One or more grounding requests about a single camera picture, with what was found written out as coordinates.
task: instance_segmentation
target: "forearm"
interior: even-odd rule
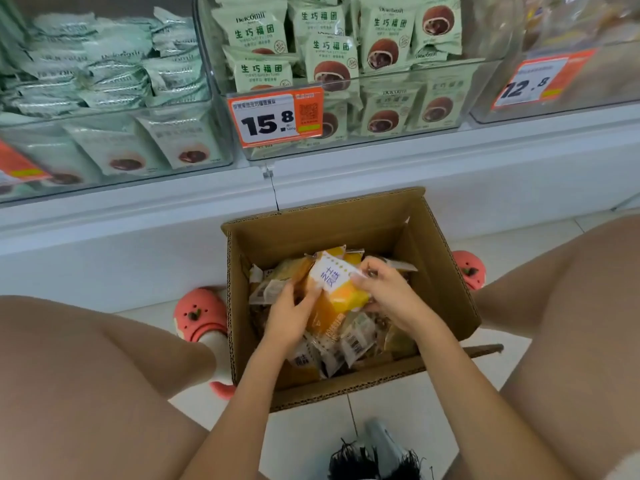
[[[182,480],[256,478],[269,407],[284,353],[264,341],[236,393],[189,464]]]
[[[420,354],[473,477],[573,479],[478,370],[444,322],[433,315],[420,323],[415,334]]]

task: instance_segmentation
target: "price tag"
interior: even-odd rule
[[[288,89],[228,99],[243,148],[322,135],[323,89]]]
[[[4,141],[0,141],[0,184],[21,184],[50,177],[50,174],[36,167]]]
[[[585,50],[523,62],[493,108],[558,98],[595,53],[596,50]]]

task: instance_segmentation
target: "pink slipper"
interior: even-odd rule
[[[486,267],[480,258],[469,251],[453,251],[452,254],[467,286],[471,290],[482,288],[486,281]]]
[[[173,323],[178,336],[188,342],[197,342],[206,332],[220,331],[228,335],[227,307],[213,291],[196,288],[184,295],[173,311]],[[210,382],[220,399],[233,397],[236,386]]]

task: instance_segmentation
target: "hand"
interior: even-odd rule
[[[295,306],[293,283],[289,281],[269,311],[262,340],[274,344],[278,350],[284,352],[285,357],[293,352],[302,339],[309,315],[320,293],[322,293],[321,287],[309,291],[300,304]]]
[[[384,261],[371,256],[367,257],[361,263],[360,270],[365,275],[370,271],[378,274],[375,278],[351,275],[353,284],[371,293],[376,301],[375,304],[367,307],[372,311],[382,311],[398,328],[407,332],[412,338],[415,339],[421,323],[437,317],[436,313],[416,295],[402,275]]]

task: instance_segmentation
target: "open cardboard box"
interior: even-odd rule
[[[342,244],[415,265],[419,271],[411,274],[413,290],[442,317],[457,339],[473,334],[480,317],[424,200],[424,192],[424,188],[414,187],[246,217],[222,226],[228,237],[227,316],[236,384],[258,345],[249,318],[251,265],[269,269],[285,258]],[[501,345],[466,349],[472,358],[501,350]],[[279,390],[273,396],[271,412],[366,389],[423,370],[422,359],[416,356]]]

